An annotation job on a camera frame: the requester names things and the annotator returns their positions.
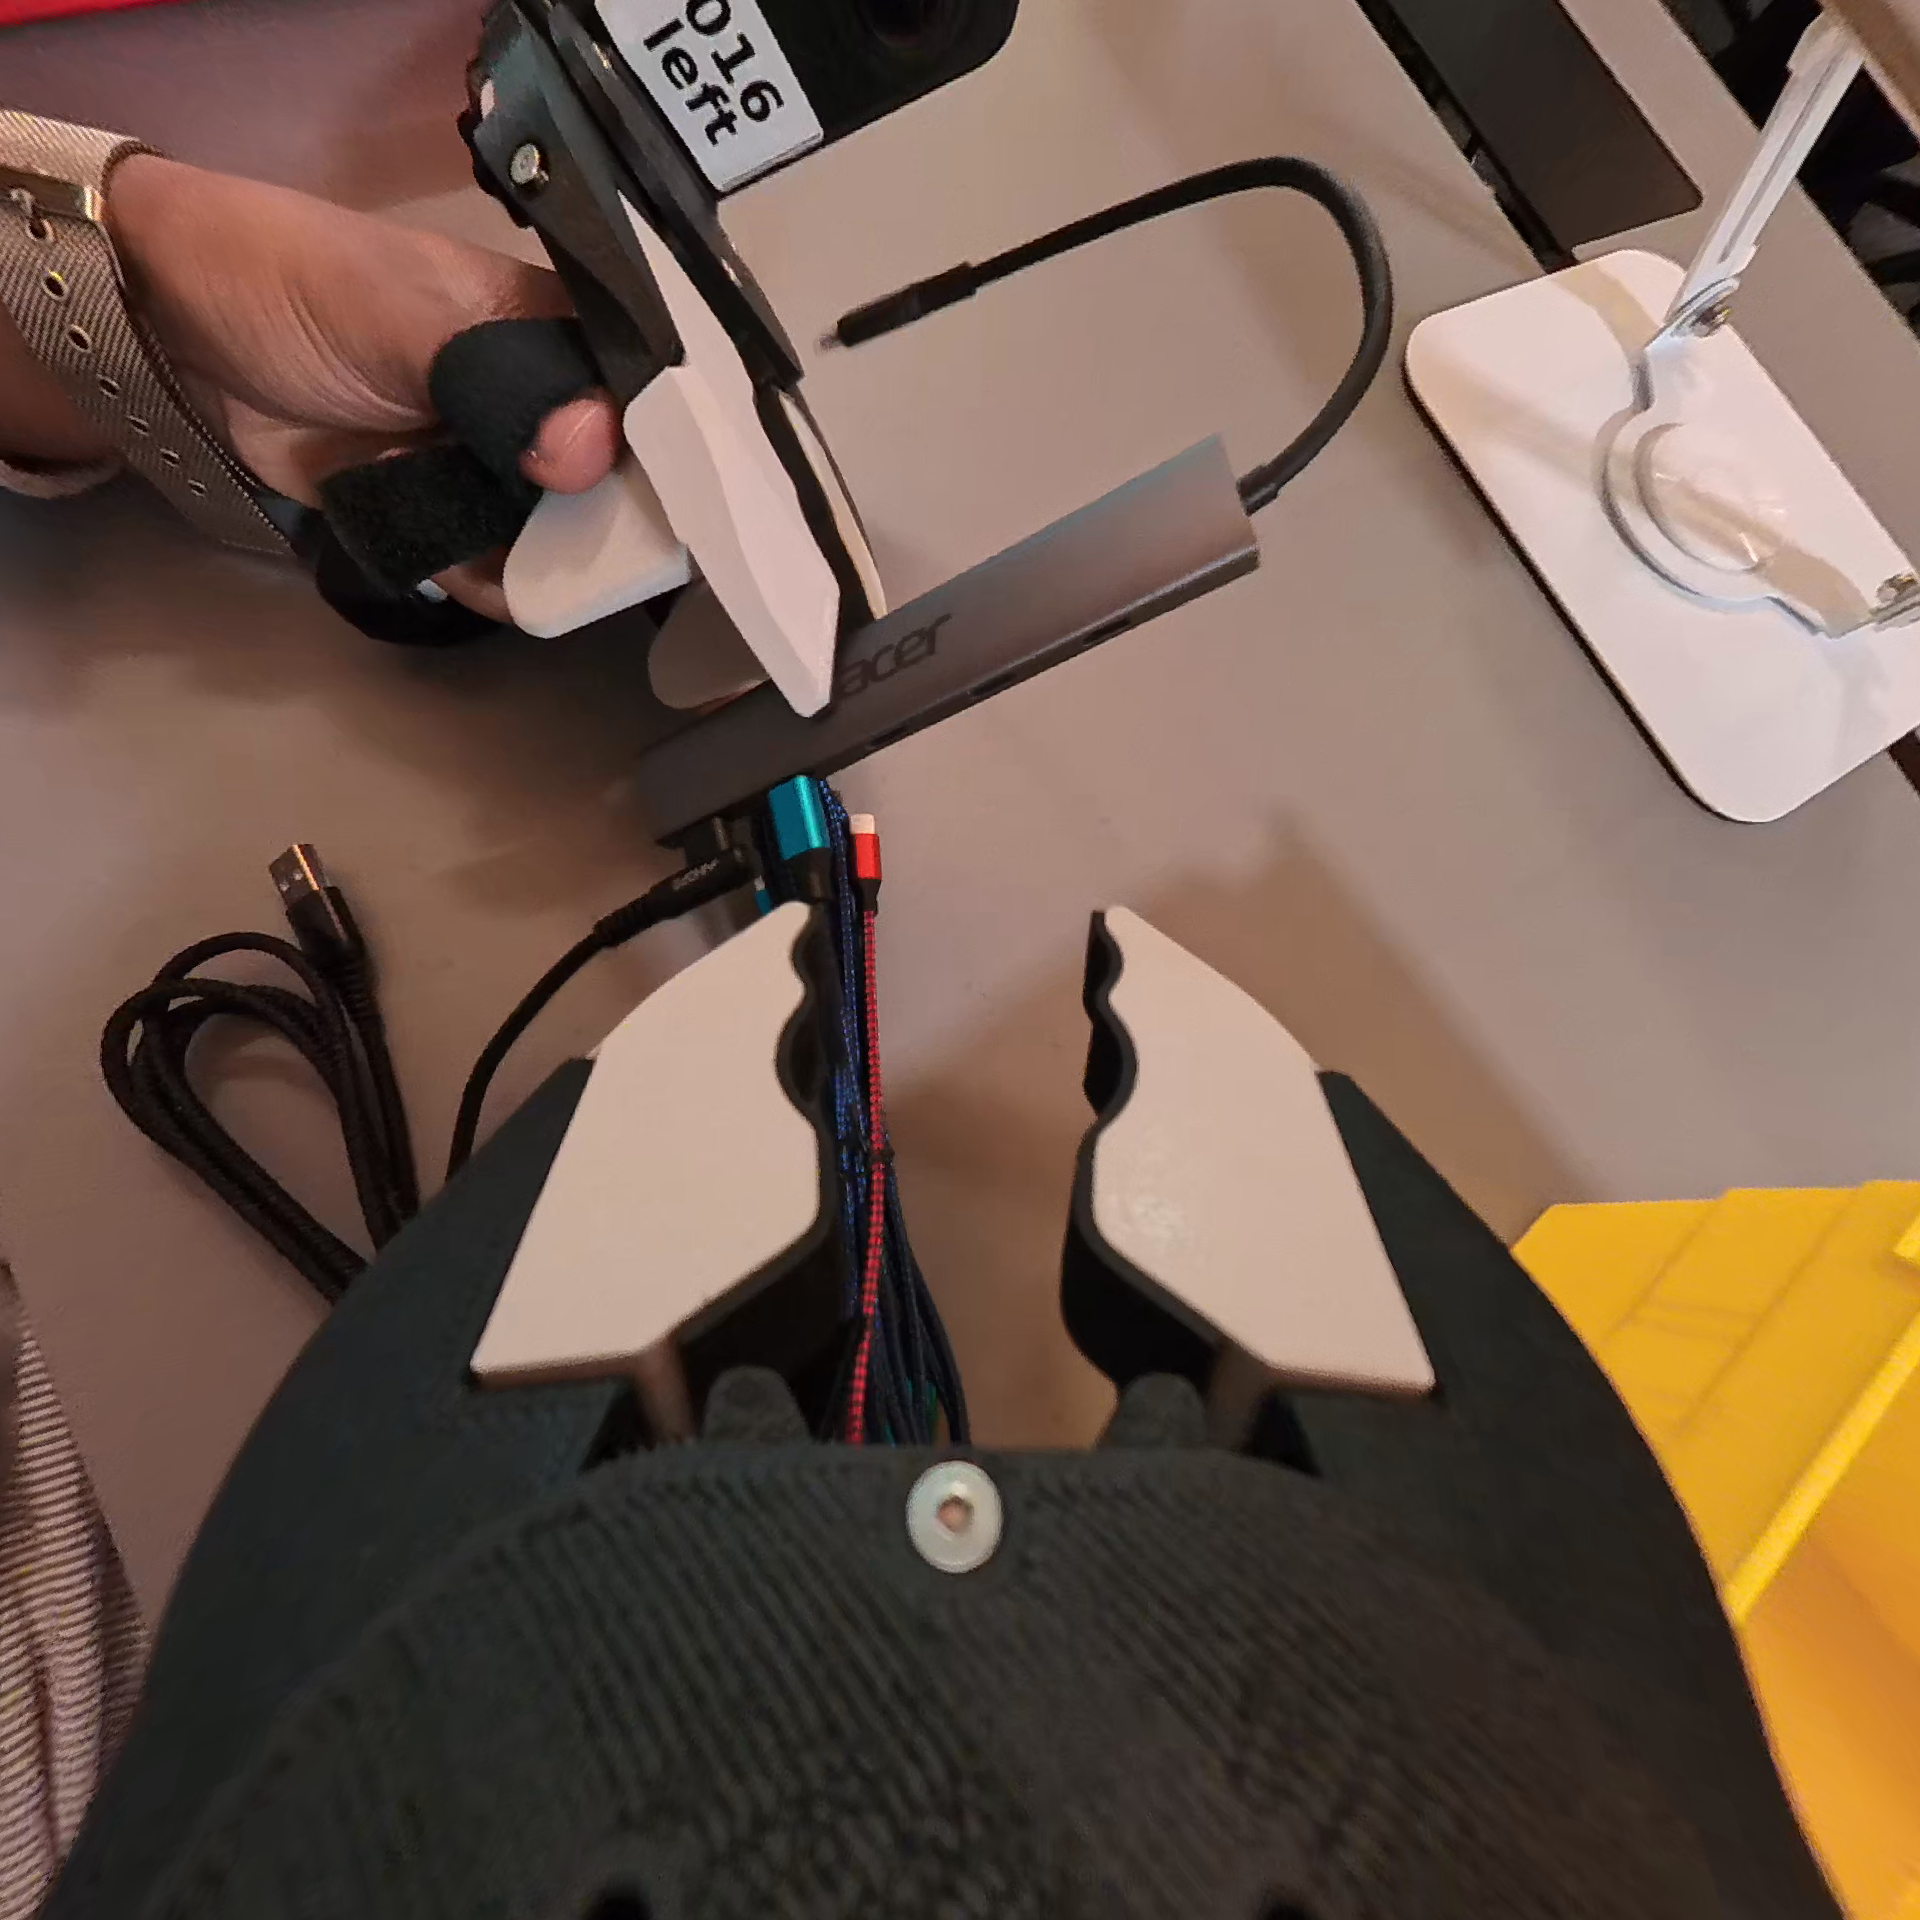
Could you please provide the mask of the person's knit clothing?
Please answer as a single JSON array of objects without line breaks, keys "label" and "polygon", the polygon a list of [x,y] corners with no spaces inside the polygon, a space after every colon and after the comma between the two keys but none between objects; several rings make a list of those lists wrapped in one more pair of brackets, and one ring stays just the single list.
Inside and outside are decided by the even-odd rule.
[{"label": "person's knit clothing", "polygon": [[34,1914],[128,1734],[148,1637],[2,1270],[2,1914]]}]

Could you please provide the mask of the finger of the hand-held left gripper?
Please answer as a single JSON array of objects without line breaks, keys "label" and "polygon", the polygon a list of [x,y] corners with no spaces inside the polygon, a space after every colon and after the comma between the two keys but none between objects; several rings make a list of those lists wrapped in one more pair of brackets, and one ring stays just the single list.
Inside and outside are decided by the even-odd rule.
[{"label": "finger of the hand-held left gripper", "polygon": [[[755,402],[837,583],[834,631],[825,648],[825,664],[837,668],[844,640],[886,612],[868,529],[802,392],[760,388]],[[648,673],[666,708],[709,711],[772,678],[702,570],[680,593],[651,606],[651,617],[657,638]]]},{"label": "finger of the hand-held left gripper", "polygon": [[697,711],[768,685],[813,716],[829,702],[842,584],[725,321],[633,198],[612,206],[621,434],[688,561],[648,656],[654,695]]}]

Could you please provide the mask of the thin dark strip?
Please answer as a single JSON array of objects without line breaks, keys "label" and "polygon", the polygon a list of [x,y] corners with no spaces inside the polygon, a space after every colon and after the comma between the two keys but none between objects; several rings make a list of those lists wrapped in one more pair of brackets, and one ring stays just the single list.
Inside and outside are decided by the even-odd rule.
[{"label": "thin dark strip", "polygon": [[1377,217],[1322,162],[1278,154],[1214,167],[860,304],[825,340],[877,340],[1113,233],[1257,190],[1320,206],[1357,279],[1357,348],[1312,421],[1243,474],[1233,472],[1220,438],[1205,438],[852,631],[838,646],[829,702],[813,716],[794,712],[778,689],[764,688],[661,737],[633,780],[640,816],[664,848],[705,860],[717,842],[716,822],[789,777],[838,775],[1260,564],[1256,517],[1354,418],[1393,342],[1394,281]]}]

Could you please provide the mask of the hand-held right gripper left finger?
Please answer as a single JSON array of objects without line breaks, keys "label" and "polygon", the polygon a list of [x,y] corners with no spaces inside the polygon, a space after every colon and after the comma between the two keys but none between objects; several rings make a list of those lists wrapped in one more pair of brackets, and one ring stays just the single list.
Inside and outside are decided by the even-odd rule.
[{"label": "hand-held right gripper left finger", "polygon": [[688,1412],[737,1367],[820,1418],[837,1386],[837,1014],[827,917],[781,902],[593,1050],[472,1350],[491,1389],[635,1383]]}]

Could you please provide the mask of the person's left hand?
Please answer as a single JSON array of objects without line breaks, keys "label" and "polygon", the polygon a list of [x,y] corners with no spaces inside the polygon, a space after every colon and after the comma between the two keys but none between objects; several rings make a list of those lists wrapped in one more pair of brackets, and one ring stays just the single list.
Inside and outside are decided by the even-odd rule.
[{"label": "person's left hand", "polygon": [[115,167],[105,209],[187,397],[307,508],[333,472],[442,438],[428,375],[453,337],[571,317],[550,270],[153,153]]}]

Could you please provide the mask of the yellow plastic bin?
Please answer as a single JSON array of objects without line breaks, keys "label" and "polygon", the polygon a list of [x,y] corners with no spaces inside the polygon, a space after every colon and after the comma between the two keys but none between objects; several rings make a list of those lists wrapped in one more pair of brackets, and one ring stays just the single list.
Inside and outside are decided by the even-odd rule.
[{"label": "yellow plastic bin", "polygon": [[1544,1212],[1516,1260],[1686,1509],[1850,1914],[1917,1914],[1917,1185]]}]

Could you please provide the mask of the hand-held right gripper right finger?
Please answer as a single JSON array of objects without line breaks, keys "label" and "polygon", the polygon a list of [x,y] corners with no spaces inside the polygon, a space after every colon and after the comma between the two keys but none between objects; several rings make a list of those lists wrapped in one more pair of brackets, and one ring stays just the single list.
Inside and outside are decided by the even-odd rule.
[{"label": "hand-held right gripper right finger", "polygon": [[1208,1429],[1281,1391],[1422,1402],[1437,1375],[1308,1046],[1124,904],[1083,975],[1088,1128],[1064,1322],[1116,1397],[1172,1377]]}]

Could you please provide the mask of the white base metal stand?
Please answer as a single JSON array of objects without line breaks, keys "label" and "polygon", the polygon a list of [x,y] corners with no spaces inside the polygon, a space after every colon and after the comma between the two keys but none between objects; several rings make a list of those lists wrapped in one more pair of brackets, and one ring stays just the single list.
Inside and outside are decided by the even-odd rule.
[{"label": "white base metal stand", "polygon": [[1861,77],[1916,128],[1916,4],[1814,4],[1685,268],[1600,254],[1437,311],[1404,352],[1409,394],[1626,718],[1736,824],[1881,753],[1916,775],[1916,556],[1733,319]]}]

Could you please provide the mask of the grey desk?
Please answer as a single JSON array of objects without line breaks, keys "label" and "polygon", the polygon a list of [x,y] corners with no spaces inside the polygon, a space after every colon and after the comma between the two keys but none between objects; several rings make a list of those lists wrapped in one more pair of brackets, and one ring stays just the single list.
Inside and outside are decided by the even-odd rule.
[{"label": "grey desk", "polygon": [[[1352,350],[1354,281],[1325,218],[1262,194],[872,350],[820,332],[1256,153],[1357,184],[1401,324],[1534,264],[1356,4],[1021,4],[981,71],[726,206],[892,598],[1205,437],[1266,458]],[[523,250],[453,119],[224,170]],[[1916,348],[1803,204],[1736,321],[1916,556]],[[1078,1441],[1109,1405],[1053,1293],[1102,904],[1268,1002],[1501,1236],[1580,1197],[1916,1177],[1891,761],[1774,824],[1693,807],[1396,370],[1257,535],[1257,573],[844,789],[881,816],[902,1199],[995,1445]],[[179,945],[278,925],[268,862],[310,839],[434,1182],[496,1018],[666,864],[628,785],[659,720],[638,648],[422,661],[141,489],[4,501],[4,1247],[150,1620],[321,1304],[115,1109],[109,1009]]]}]

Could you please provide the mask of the dark flat panel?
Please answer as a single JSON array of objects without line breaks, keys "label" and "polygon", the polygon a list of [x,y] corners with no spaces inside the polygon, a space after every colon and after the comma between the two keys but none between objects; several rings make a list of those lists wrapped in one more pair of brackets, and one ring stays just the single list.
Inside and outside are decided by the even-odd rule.
[{"label": "dark flat panel", "polygon": [[1693,178],[1564,4],[1361,12],[1544,270],[1701,206]]}]

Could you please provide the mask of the red board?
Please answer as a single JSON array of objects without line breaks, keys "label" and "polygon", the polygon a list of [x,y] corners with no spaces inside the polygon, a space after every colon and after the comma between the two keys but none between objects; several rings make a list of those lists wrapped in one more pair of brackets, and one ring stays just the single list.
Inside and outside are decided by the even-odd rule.
[{"label": "red board", "polygon": [[237,170],[450,129],[474,2],[155,4],[4,30],[2,105]]}]

